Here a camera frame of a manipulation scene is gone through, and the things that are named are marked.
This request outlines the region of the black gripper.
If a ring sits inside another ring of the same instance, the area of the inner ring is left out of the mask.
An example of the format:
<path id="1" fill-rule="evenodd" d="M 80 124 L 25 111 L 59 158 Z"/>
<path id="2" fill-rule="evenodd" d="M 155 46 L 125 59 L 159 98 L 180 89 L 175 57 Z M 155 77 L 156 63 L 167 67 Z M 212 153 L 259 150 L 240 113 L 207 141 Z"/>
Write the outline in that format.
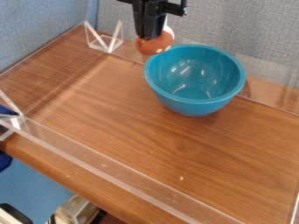
<path id="1" fill-rule="evenodd" d="M 132 5 L 135 32 L 139 38 L 155 39 L 163 31 L 165 13 L 184 17 L 187 15 L 187 0 L 171 3 L 168 0 L 117 0 Z"/>

